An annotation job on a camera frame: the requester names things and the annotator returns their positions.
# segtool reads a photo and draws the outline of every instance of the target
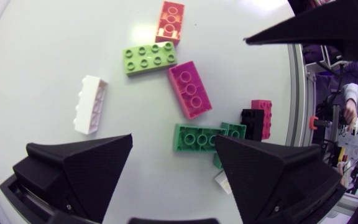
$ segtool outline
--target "white table surface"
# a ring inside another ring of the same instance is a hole
[[[247,46],[243,37],[293,15],[286,0],[178,0],[185,4],[179,63],[193,60],[213,110],[181,112],[166,70],[128,78],[122,49],[153,43],[162,1],[12,0],[0,20],[0,184],[28,142],[60,144],[132,133],[134,147],[104,223],[130,217],[217,218],[240,223],[232,195],[215,183],[212,154],[173,151],[176,123],[238,123],[251,100],[271,100],[271,138],[285,144],[290,120],[287,45]],[[73,130],[81,80],[108,82],[96,134]],[[23,219],[0,191],[11,223]]]

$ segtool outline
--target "white lego brick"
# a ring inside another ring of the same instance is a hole
[[[87,75],[82,79],[82,84],[82,90],[78,94],[80,102],[75,108],[74,130],[90,134],[98,130],[107,83],[98,77]]]
[[[231,187],[224,171],[217,175],[215,180],[227,194],[231,194]]]

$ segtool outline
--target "green lego brick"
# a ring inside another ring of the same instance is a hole
[[[226,135],[226,129],[177,124],[173,140],[174,150],[176,152],[216,152],[215,136],[217,134]]]
[[[244,139],[246,137],[247,126],[243,124],[231,124],[222,122],[221,128],[227,130],[227,136]]]
[[[223,169],[222,162],[217,153],[214,155],[214,166],[218,169]]]
[[[171,41],[124,49],[124,70],[130,77],[176,65],[177,56]]]

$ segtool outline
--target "pink lego brick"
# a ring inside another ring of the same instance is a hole
[[[188,119],[212,109],[203,82],[192,61],[170,68],[168,78]]]
[[[252,100],[252,109],[264,110],[264,128],[262,139],[270,138],[270,127],[272,127],[272,102],[270,100]]]

